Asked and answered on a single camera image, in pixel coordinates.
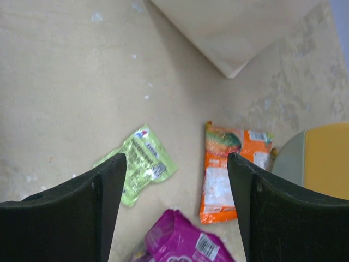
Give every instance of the orange packet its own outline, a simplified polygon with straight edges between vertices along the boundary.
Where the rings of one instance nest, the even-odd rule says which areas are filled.
[[[202,224],[237,218],[228,177],[228,154],[237,152],[265,169],[271,149],[272,137],[267,133],[217,127],[212,122],[207,122],[204,182],[199,214]]]

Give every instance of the purple bag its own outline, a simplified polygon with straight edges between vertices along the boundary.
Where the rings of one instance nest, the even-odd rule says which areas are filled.
[[[234,262],[220,239],[193,226],[183,214],[166,210],[131,262]]]

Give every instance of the snack package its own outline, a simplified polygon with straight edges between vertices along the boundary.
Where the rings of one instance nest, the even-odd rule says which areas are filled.
[[[234,262],[221,240],[166,210],[126,262]]]
[[[160,183],[177,170],[177,166],[151,129],[145,125],[129,136],[122,147],[114,149],[93,167],[116,153],[127,158],[126,178],[121,202],[133,206],[142,189],[149,183]]]
[[[204,183],[200,205],[203,224],[225,222],[237,218],[231,192],[227,160],[237,152],[266,169],[272,149],[272,137],[266,133],[224,128],[206,124]]]

